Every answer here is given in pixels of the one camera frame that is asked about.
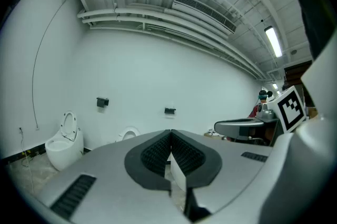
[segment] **fluorescent light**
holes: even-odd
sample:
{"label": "fluorescent light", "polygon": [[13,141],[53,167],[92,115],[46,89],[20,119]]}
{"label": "fluorescent light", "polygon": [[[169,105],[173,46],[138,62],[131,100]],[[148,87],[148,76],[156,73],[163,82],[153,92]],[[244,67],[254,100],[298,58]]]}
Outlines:
{"label": "fluorescent light", "polygon": [[273,46],[276,57],[281,57],[282,52],[281,52],[279,40],[277,39],[274,28],[272,26],[269,26],[264,31],[267,34],[267,37],[269,38],[269,41]]}

